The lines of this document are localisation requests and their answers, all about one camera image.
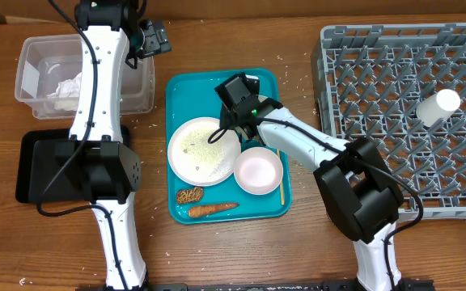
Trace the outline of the pink white bowl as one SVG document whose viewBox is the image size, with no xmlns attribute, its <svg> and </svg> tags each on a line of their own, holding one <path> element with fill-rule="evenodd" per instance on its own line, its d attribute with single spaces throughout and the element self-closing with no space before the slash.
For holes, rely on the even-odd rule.
<svg viewBox="0 0 466 291">
<path fill-rule="evenodd" d="M 282 161 L 275 152 L 265 147 L 249 148 L 235 160 L 234 178 L 249 194 L 270 194 L 282 182 Z"/>
</svg>

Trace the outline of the wooden chopstick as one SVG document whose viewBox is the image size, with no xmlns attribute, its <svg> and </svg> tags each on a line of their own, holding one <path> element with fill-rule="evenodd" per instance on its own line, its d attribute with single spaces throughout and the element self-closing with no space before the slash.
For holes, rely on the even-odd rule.
<svg viewBox="0 0 466 291">
<path fill-rule="evenodd" d="M 277 150 L 277 156 L 278 156 L 278 160 L 279 162 L 281 163 L 282 165 L 282 169 L 283 169 L 283 162 L 282 162 L 282 158 L 281 158 L 281 151 L 280 150 Z M 281 205 L 284 206 L 285 203 L 286 203 L 286 199 L 285 199 L 285 191 L 284 191 L 284 187 L 283 187 L 283 176 L 280 180 L 280 184 L 279 184 L 279 191 L 280 191 L 280 199 L 281 199 Z"/>
</svg>

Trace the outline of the white napkin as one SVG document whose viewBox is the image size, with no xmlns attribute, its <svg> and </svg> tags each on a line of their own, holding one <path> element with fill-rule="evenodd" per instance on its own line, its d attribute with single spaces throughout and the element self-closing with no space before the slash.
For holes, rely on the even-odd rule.
<svg viewBox="0 0 466 291">
<path fill-rule="evenodd" d="M 75 78 L 59 82 L 57 89 L 48 94 L 49 99 L 56 99 L 54 108 L 63 111 L 76 111 L 78 109 L 78 99 L 81 90 L 82 74 Z"/>
</svg>

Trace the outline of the white cup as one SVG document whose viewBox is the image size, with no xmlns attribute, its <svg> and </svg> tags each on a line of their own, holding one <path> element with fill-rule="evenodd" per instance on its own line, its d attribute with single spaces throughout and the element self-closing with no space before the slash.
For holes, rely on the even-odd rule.
<svg viewBox="0 0 466 291">
<path fill-rule="evenodd" d="M 461 98 L 456 91 L 443 89 L 418 104 L 416 115 L 426 127 L 431 127 L 452 116 L 460 105 Z"/>
</svg>

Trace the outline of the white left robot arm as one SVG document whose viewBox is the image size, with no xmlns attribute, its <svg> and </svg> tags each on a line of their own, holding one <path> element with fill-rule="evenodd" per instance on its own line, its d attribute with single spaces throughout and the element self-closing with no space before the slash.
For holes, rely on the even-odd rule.
<svg viewBox="0 0 466 291">
<path fill-rule="evenodd" d="M 105 290 L 146 290 L 147 266 L 138 245 L 134 198 L 141 183 L 141 161 L 123 142 L 120 124 L 122 74 L 138 60 L 171 51 L 167 40 L 151 48 L 139 1 L 81 1 L 70 25 L 82 40 L 78 110 L 66 141 L 55 144 L 61 163 L 40 194 L 36 210 L 61 217 L 90 209 L 100 228 L 107 266 Z M 57 212 L 43 209 L 54 184 L 65 176 L 80 189 L 85 205 Z"/>
</svg>

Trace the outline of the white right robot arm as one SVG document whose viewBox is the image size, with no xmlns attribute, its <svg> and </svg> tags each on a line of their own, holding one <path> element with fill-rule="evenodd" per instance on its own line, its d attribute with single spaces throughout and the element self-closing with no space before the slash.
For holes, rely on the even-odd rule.
<svg viewBox="0 0 466 291">
<path fill-rule="evenodd" d="M 391 173 L 371 140 L 331 137 L 302 122 L 277 100 L 260 95 L 256 76 L 234 74 L 214 90 L 222 108 L 219 128 L 208 141 L 234 130 L 297 160 L 314 175 L 332 223 L 353 242 L 355 282 L 324 284 L 324 289 L 433 289 L 433 282 L 406 279 L 397 267 L 393 238 L 418 224 L 424 207 L 417 192 Z"/>
</svg>

